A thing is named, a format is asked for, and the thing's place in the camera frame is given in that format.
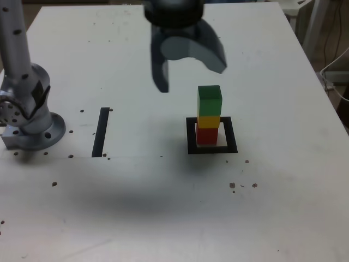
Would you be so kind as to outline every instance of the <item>white table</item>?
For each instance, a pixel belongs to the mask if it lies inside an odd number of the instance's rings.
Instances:
[[[171,61],[163,94],[141,6],[42,8],[31,58],[67,133],[35,154],[1,143],[1,262],[349,260],[349,138],[279,5],[204,18],[228,68]],[[239,153],[187,154],[198,85],[221,86]],[[91,158],[101,107],[107,157]]]

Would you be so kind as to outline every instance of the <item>white cable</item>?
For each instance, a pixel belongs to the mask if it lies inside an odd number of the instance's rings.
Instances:
[[[329,81],[323,76],[324,71],[325,71],[331,64],[333,64],[333,63],[336,62],[338,59],[340,59],[348,50],[349,50],[349,47],[348,47],[339,57],[337,57],[336,60],[334,60],[332,63],[328,64],[327,66],[325,66],[325,67],[320,71],[320,75],[321,75],[321,77],[322,77],[322,79],[323,79],[324,81],[326,81],[326,82],[329,83]],[[343,100],[349,102],[349,99],[344,98],[344,97],[338,92],[338,90],[336,89],[335,86],[333,86],[333,90],[336,92],[336,94],[337,94],[341,99],[343,99]]]

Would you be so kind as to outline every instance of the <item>yellow block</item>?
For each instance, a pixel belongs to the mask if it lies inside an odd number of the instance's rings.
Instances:
[[[198,116],[199,128],[219,128],[220,116]]]

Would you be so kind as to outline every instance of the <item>red block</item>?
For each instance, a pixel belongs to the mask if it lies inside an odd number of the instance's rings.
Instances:
[[[199,128],[196,125],[196,142],[198,145],[216,145],[218,128]]]

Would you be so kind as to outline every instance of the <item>block tower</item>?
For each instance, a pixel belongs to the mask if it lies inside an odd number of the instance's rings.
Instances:
[[[222,109],[220,86],[199,86],[197,96],[196,142],[216,145]]]

